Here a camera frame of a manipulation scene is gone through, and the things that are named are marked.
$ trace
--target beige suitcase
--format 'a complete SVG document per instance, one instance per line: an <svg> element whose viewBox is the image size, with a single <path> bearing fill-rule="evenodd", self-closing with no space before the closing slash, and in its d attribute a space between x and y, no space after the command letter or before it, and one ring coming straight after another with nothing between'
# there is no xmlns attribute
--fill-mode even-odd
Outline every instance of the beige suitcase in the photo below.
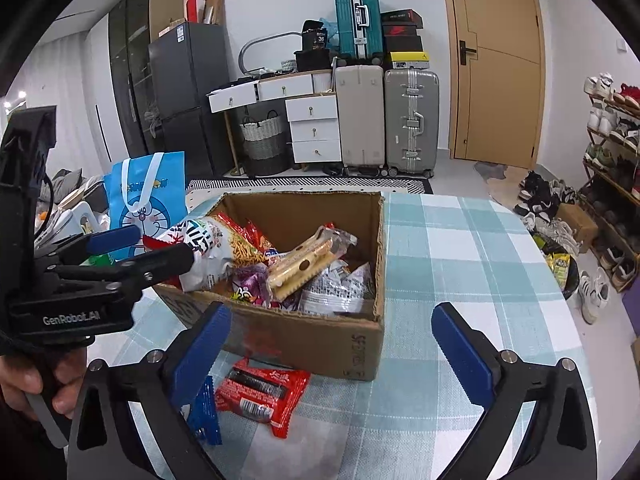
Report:
<svg viewBox="0 0 640 480"><path fill-rule="evenodd" d="M383 168L385 165L385 95L379 66L335 69L342 163Z"/></svg>

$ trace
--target rug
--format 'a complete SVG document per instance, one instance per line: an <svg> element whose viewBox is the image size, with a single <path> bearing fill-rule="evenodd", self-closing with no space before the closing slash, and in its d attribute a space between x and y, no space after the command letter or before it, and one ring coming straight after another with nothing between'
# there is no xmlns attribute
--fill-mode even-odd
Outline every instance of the rug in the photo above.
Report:
<svg viewBox="0 0 640 480"><path fill-rule="evenodd" d="M260 191L289 191L289 190L376 190L405 193L433 194L431 184L425 178L383 178L367 176L280 176L266 178L220 178L217 180L191 180L187 192L200 189L216 190L248 190L260 188Z"/></svg>

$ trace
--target white curtain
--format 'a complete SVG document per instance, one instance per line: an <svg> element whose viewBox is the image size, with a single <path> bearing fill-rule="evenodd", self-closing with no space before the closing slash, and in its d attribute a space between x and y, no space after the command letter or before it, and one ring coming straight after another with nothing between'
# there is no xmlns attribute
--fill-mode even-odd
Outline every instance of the white curtain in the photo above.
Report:
<svg viewBox="0 0 640 480"><path fill-rule="evenodd" d="M82 168L82 176L102 174L84 100L82 49L85 33L72 34L33 49L7 98L27 92L27 106L56 105L56 147L49 152L47 173Z"/></svg>

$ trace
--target wooden door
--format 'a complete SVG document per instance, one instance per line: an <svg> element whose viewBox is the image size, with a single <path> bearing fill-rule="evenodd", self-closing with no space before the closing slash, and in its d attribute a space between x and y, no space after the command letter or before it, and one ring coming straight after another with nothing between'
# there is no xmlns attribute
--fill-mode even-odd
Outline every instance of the wooden door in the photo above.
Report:
<svg viewBox="0 0 640 480"><path fill-rule="evenodd" d="M530 168L540 138L545 76L538 1L452 3L458 72L454 156Z"/></svg>

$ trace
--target finger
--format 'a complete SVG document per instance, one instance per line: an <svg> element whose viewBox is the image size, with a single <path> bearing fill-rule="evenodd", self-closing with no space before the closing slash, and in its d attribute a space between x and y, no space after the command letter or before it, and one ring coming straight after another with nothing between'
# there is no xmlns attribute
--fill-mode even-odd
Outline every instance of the finger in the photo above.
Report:
<svg viewBox="0 0 640 480"><path fill-rule="evenodd" d="M83 377L86 371L86 348L77 348L64 355L53 372L61 384L69 384Z"/></svg>
<svg viewBox="0 0 640 480"><path fill-rule="evenodd" d="M0 383L30 394L42 391L42 378L35 366L21 355L0 357Z"/></svg>
<svg viewBox="0 0 640 480"><path fill-rule="evenodd" d="M24 392L22 390L19 390L9 384L2 384L1 388L2 396L4 397L4 402L6 402L7 406L13 408L16 412L23 412L31 420L38 420L38 417L29 405L29 402L24 396Z"/></svg>
<svg viewBox="0 0 640 480"><path fill-rule="evenodd" d="M66 415L67 418L71 418L76 408L76 402L78 402L81 386L82 377L79 377L60 388L53 398L53 409L62 415Z"/></svg>

